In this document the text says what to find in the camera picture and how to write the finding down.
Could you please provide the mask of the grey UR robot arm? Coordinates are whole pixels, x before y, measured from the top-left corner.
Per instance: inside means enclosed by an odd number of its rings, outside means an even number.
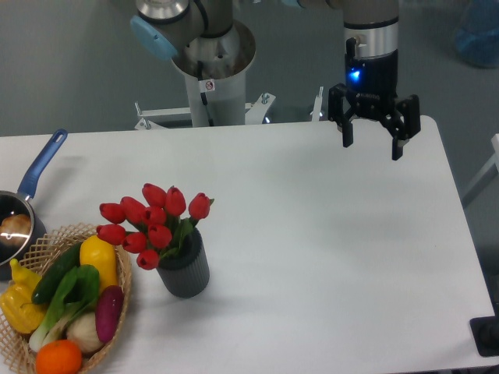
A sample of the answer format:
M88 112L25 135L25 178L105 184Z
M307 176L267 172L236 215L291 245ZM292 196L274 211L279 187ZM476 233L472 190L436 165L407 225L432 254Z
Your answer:
M391 156L420 131L419 99L400 98L396 1L325 1L340 9L344 25L345 80L320 90L314 121L326 116L353 142L354 118L380 123L391 135ZM138 1L130 21L136 39L156 58L183 74L195 127L242 125L246 71L256 54L251 31L237 21L230 1Z

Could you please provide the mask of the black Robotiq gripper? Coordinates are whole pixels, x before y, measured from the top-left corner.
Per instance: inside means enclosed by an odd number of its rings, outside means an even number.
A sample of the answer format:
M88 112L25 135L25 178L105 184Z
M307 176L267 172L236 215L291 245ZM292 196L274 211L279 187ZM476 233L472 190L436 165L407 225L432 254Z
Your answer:
M390 133L391 159L399 160L407 142L420 132L419 97L396 98L398 50L375 58L345 55L345 84L329 89L327 117L342 133L343 147L353 144L352 117L379 119Z

